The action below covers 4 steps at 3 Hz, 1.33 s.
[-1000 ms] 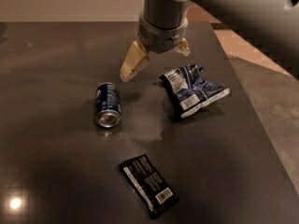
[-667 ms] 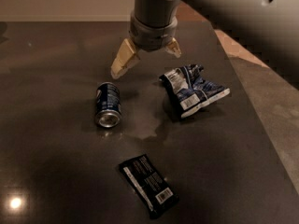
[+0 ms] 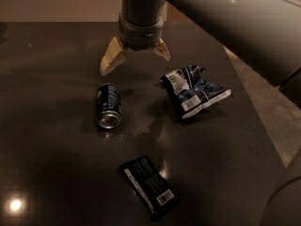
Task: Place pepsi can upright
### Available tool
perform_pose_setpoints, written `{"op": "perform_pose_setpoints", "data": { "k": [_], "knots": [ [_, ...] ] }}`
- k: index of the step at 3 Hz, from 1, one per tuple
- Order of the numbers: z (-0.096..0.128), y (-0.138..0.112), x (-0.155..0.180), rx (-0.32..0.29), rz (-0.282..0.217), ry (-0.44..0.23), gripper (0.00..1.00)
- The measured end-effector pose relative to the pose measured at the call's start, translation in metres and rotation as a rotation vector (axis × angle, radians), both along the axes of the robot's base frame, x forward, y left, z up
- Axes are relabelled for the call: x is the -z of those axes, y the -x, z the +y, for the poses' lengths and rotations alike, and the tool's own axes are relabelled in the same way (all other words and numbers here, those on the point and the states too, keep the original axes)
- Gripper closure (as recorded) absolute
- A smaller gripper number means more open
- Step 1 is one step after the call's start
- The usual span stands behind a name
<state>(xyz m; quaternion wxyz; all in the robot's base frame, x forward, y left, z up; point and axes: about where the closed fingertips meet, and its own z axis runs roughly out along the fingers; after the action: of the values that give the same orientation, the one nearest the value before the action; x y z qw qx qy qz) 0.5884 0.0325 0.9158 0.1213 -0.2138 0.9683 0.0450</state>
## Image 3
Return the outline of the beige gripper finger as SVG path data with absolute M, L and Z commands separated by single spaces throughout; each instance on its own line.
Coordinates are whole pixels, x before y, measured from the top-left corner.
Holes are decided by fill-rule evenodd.
M 159 57 L 163 57 L 166 61 L 171 59 L 171 55 L 162 39 L 159 39 L 151 48 L 151 50 Z
M 127 48 L 124 46 L 119 37 L 114 37 L 100 62 L 100 73 L 106 76 L 114 71 L 117 66 L 121 65 L 127 60 Z

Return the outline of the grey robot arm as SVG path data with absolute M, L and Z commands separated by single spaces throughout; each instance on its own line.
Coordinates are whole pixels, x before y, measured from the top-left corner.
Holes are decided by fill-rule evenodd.
M 300 3 L 297 0 L 122 0 L 121 41 L 144 50 L 159 40 L 160 7 L 170 3 L 225 45 L 269 83 L 300 102 Z M 300 224 L 300 182 L 279 189 L 283 168 L 271 139 L 233 68 L 217 67 L 237 94 L 230 117 L 171 133 L 170 158 L 185 194 L 167 226 L 276 226 Z

